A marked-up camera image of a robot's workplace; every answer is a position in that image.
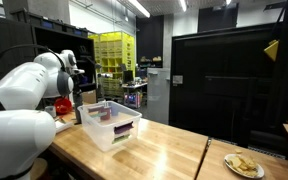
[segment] paper plate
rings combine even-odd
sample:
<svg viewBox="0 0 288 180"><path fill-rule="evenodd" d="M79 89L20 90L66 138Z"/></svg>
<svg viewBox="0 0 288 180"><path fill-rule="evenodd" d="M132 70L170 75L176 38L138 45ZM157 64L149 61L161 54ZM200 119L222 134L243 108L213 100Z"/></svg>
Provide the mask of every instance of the paper plate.
<svg viewBox="0 0 288 180"><path fill-rule="evenodd" d="M231 167L231 165L228 163L228 159L230 159L230 157L234 157L234 156L240 156L240 155L236 155L236 154L228 154L224 157L224 163L226 164L226 166L228 166L232 171L234 171L235 173L241 175L241 176L244 176L244 177L247 177L247 178L251 178L251 179L260 179L264 176L264 169L259 165L257 164L256 166L256 170L257 170L257 173L258 175L257 176L247 176L245 174L242 174L240 172L238 172L237 170L235 170L233 167Z"/></svg>

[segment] clear plastic bin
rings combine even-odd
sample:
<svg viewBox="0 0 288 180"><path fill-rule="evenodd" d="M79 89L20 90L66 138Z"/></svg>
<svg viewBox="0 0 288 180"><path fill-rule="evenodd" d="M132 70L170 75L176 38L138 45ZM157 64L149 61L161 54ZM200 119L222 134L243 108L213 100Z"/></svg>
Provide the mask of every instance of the clear plastic bin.
<svg viewBox="0 0 288 180"><path fill-rule="evenodd" d="M121 146L137 137L142 114L113 101L78 107L84 131L102 150Z"/></svg>

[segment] ceiling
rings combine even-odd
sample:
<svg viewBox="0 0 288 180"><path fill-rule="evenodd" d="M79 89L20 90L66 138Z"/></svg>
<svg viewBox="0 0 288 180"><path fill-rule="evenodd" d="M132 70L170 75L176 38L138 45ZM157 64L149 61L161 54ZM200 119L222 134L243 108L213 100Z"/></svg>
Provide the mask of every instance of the ceiling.
<svg viewBox="0 0 288 180"><path fill-rule="evenodd" d="M132 11L137 17L145 18L145 16L133 6L129 0L117 0L127 9ZM174 14L183 12L179 0L137 0L151 14L151 16L159 16L165 14ZM232 0L232 2L254 2L264 0ZM193 9L202 9L214 6L222 6L224 0L186 0L187 11Z"/></svg>

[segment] wooden table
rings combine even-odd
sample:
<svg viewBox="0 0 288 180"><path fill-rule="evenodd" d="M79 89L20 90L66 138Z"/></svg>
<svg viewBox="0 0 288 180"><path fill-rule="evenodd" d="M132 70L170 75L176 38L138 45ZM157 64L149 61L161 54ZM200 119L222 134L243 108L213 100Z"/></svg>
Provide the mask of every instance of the wooden table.
<svg viewBox="0 0 288 180"><path fill-rule="evenodd" d="M286 132L288 133L288 124L283 124L284 129L286 130Z"/></svg>
<svg viewBox="0 0 288 180"><path fill-rule="evenodd" d="M63 119L71 118L74 113ZM95 179L194 179L207 140L141 119L137 139L108 152L98 149L81 125L57 134L49 149Z"/></svg>
<svg viewBox="0 0 288 180"><path fill-rule="evenodd" d="M199 180L235 180L243 179L242 176L234 173L224 163L224 157L227 154L234 154L235 149L243 151L243 155L251 156L264 169L265 175L262 180L268 179L287 179L288 180L288 161L274 158L252 150L237 147L231 144L212 140L211 145L206 153L200 172L197 176Z"/></svg>

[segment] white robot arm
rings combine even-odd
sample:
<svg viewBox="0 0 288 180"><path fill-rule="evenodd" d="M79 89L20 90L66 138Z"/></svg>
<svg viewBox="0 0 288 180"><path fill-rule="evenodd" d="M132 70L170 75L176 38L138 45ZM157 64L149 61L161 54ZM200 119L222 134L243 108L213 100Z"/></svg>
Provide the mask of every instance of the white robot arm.
<svg viewBox="0 0 288 180"><path fill-rule="evenodd" d="M0 81L0 179L29 179L35 158L55 137L54 119L34 109L43 97L66 96L73 89L59 61L67 62L58 57L41 54Z"/></svg>

